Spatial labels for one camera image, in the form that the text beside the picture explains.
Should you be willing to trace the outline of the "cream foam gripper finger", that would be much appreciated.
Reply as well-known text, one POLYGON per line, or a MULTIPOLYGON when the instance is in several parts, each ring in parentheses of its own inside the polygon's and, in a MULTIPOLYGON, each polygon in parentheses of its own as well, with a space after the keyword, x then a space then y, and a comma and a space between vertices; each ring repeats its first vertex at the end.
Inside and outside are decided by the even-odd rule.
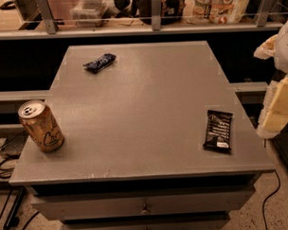
POLYGON ((267 60, 269 58, 274 58, 276 56, 276 40, 278 35, 273 35, 264 41, 254 52, 254 56, 267 60))
POLYGON ((258 118, 257 134, 272 139, 288 124, 288 75, 268 85, 263 108, 258 118))

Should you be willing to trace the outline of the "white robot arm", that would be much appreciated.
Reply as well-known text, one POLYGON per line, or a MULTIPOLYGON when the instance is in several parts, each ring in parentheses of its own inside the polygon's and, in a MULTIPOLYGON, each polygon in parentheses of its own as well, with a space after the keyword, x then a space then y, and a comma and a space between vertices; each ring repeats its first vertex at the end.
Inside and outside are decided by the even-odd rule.
POLYGON ((286 75, 268 85, 258 118, 257 134, 261 138, 272 139, 288 124, 288 21, 277 35, 256 49, 254 56, 263 60, 273 58, 275 67, 286 75))

